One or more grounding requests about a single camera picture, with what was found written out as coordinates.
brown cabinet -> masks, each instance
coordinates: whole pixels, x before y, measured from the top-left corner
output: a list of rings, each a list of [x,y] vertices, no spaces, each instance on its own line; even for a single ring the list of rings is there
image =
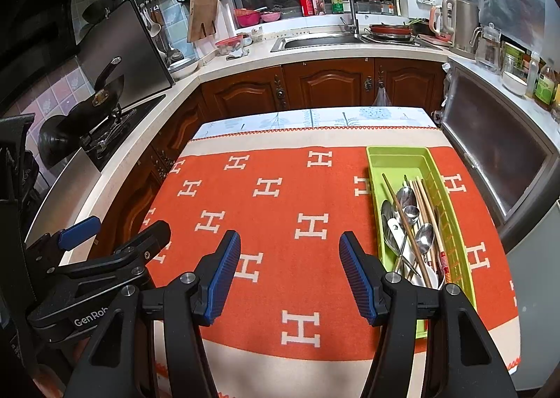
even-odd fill
[[[177,109],[153,138],[152,146],[171,169],[187,142],[205,122],[209,121],[208,108],[201,89],[196,89]]]
[[[441,106],[445,78],[441,63],[375,59],[375,68],[377,80],[383,79],[393,106],[423,107],[428,115]]]
[[[117,246],[140,231],[165,172],[161,159],[149,145],[120,187],[93,241],[88,258],[112,254]]]
[[[374,59],[331,59],[284,65],[290,108],[370,106]]]
[[[290,109],[281,66],[226,76],[202,84],[212,120]]]

sink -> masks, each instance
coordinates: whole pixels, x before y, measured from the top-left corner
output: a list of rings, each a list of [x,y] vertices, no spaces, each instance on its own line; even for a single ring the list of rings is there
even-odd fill
[[[311,46],[358,43],[363,43],[363,41],[352,34],[309,34],[306,36],[279,38],[276,40],[276,43],[274,43],[271,52],[294,48],[308,48]]]

green plastic tray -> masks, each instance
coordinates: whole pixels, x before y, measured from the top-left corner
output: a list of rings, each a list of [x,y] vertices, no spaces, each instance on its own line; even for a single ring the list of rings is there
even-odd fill
[[[371,193],[377,228],[377,251],[385,269],[392,270],[397,257],[385,246],[383,240],[381,207],[385,199],[391,202],[392,199],[382,174],[387,176],[395,192],[402,187],[405,174],[408,180],[413,180],[418,176],[424,179],[432,202],[440,213],[440,234],[449,262],[451,279],[461,286],[476,309],[473,279],[459,223],[441,174],[429,150],[425,147],[367,147],[366,151],[370,164]],[[426,336],[424,321],[418,321],[416,338]]]

table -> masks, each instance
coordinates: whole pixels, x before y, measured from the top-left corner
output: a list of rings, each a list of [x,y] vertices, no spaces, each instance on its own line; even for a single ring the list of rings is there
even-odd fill
[[[145,219],[171,226],[148,264],[165,285],[211,253],[227,229],[241,259],[223,314],[202,328],[223,396],[359,396],[379,329],[360,317],[338,257],[353,230],[376,253],[367,145],[429,147],[449,189],[477,309],[510,372],[520,361],[519,317],[505,253],[467,169],[416,108],[305,109],[205,124],[187,144]],[[419,396],[426,341],[417,340],[408,395]],[[166,379],[156,323],[160,387]]]

glass pitcher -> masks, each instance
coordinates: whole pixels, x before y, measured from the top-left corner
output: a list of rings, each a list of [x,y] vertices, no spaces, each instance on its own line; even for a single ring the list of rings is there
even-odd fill
[[[500,38],[502,32],[494,28],[492,22],[484,27],[477,27],[472,35],[471,44],[474,46],[478,39],[477,52],[474,60],[492,73],[499,73]]]

